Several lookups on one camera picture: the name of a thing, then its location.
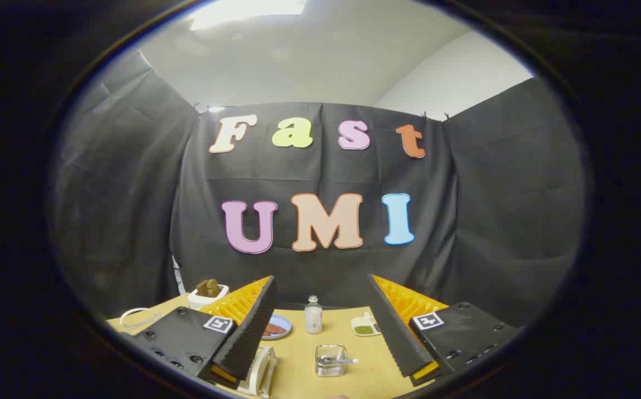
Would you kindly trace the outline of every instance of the blue letter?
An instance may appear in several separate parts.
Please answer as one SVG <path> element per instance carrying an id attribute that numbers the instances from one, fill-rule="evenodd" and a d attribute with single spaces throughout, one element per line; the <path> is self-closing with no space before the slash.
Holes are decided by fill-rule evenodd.
<path id="1" fill-rule="evenodd" d="M 389 217 L 389 234 L 384 242 L 389 245 L 402 245 L 414 240 L 414 234 L 409 232 L 407 204 L 411 197 L 407 194 L 388 194 L 382 197 L 382 203 L 387 206 Z"/>

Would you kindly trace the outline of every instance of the food on plate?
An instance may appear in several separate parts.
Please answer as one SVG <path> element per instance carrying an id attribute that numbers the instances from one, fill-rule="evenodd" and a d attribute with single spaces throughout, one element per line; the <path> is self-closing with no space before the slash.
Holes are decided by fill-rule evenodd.
<path id="1" fill-rule="evenodd" d="M 372 331 L 371 326 L 356 326 L 355 332 L 360 335 L 367 335 L 367 334 L 374 333 L 374 331 Z"/>
<path id="2" fill-rule="evenodd" d="M 280 326 L 277 326 L 275 324 L 267 324 L 267 328 L 264 330 L 264 336 L 270 336 L 271 334 L 282 334 L 285 333 L 286 329 L 285 328 L 280 328 Z"/>

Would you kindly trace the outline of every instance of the white cable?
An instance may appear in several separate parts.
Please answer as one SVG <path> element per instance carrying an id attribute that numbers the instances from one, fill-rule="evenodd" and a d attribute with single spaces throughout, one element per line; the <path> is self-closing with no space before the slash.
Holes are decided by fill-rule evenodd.
<path id="1" fill-rule="evenodd" d="M 185 290 L 185 285 L 183 285 L 183 277 L 180 274 L 180 265 L 175 261 L 175 256 L 170 255 L 173 258 L 173 273 L 175 273 L 175 281 L 178 283 L 178 292 L 180 295 L 185 295 L 187 291 Z"/>
<path id="2" fill-rule="evenodd" d="M 123 315 L 121 315 L 121 318 L 118 320 L 118 324 L 121 324 L 123 326 L 123 318 L 130 315 L 131 313 L 136 313 L 136 311 L 141 311 L 141 310 L 150 310 L 150 308 L 135 308 L 135 309 L 127 310 L 123 313 Z"/>
<path id="3" fill-rule="evenodd" d="M 133 328 L 137 328 L 138 326 L 142 326 L 143 324 L 148 324 L 151 321 L 158 320 L 160 318 L 159 313 L 153 313 L 153 318 L 150 318 L 148 320 L 140 321 L 139 323 L 132 324 L 130 326 L 123 324 L 123 318 L 130 315 L 131 313 L 135 313 L 136 311 L 142 311 L 142 310 L 150 310 L 150 308 L 135 308 L 135 309 L 127 310 L 123 313 L 123 315 L 121 315 L 121 318 L 118 320 L 118 324 L 121 324 L 124 329 L 133 329 Z"/>

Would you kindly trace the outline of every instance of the ceiling light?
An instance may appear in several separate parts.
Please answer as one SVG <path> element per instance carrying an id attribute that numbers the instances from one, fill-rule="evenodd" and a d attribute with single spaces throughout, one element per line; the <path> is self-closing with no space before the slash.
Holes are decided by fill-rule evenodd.
<path id="1" fill-rule="evenodd" d="M 306 0 L 217 0 L 195 11 L 190 30 L 255 16 L 301 15 Z"/>

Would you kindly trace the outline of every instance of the green sauce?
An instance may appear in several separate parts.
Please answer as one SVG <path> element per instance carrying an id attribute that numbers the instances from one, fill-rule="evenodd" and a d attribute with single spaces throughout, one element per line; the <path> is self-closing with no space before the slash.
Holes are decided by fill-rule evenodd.
<path id="1" fill-rule="evenodd" d="M 360 335 L 367 335 L 367 334 L 373 334 L 374 330 L 371 328 L 371 326 L 357 326 L 355 328 L 355 332 Z"/>

